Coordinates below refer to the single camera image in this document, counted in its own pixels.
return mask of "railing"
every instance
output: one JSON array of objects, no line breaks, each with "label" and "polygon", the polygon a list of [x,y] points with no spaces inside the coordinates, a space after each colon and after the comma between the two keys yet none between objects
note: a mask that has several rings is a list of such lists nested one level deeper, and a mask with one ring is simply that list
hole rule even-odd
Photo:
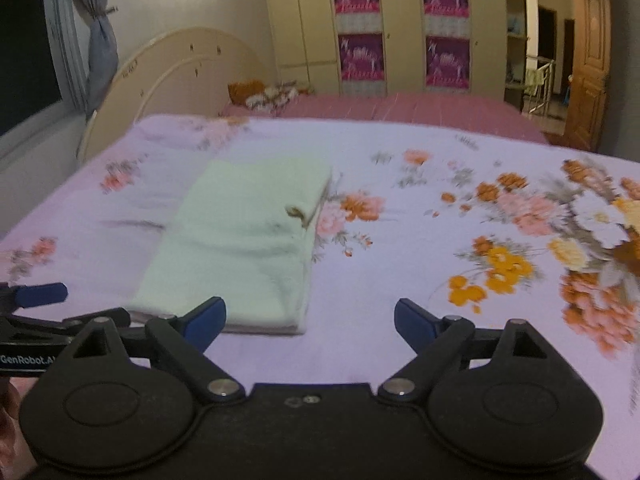
[{"label": "railing", "polygon": [[527,113],[532,114],[542,108],[542,115],[547,117],[553,95],[556,62],[542,56],[527,56],[527,60],[534,60],[537,64],[544,63],[539,68],[526,69],[524,91],[529,97]]}]

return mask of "window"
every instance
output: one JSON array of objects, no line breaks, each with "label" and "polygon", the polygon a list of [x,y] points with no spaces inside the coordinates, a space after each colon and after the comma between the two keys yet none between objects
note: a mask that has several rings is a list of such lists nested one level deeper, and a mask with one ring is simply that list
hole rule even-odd
[{"label": "window", "polygon": [[60,99],[43,0],[0,0],[0,137]]}]

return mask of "window sill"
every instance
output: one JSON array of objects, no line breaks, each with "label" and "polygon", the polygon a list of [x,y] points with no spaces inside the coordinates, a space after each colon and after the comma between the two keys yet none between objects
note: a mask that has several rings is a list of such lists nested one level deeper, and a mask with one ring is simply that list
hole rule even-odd
[{"label": "window sill", "polygon": [[59,122],[77,117],[59,101],[9,130],[0,137],[0,171],[55,133]]}]

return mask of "curtain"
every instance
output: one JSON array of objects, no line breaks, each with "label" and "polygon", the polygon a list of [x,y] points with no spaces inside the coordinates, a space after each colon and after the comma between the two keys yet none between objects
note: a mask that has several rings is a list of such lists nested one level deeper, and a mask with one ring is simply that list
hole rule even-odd
[{"label": "curtain", "polygon": [[86,72],[74,23],[73,0],[44,0],[51,59],[67,108],[86,114]]},{"label": "curtain", "polygon": [[86,116],[97,110],[109,89],[118,69],[118,47],[108,14],[116,11],[107,8],[107,0],[78,0],[91,16],[89,39],[89,75],[86,82]]}]

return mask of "blue curtain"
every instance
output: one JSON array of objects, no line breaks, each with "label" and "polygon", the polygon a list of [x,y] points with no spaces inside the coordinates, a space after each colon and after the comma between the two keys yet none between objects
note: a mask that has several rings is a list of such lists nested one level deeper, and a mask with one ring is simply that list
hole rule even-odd
[{"label": "blue curtain", "polygon": [[107,8],[107,0],[78,1],[93,20],[89,39],[89,75],[86,82],[86,116],[90,118],[102,104],[118,69],[118,46],[108,18],[108,14],[116,9]]}]

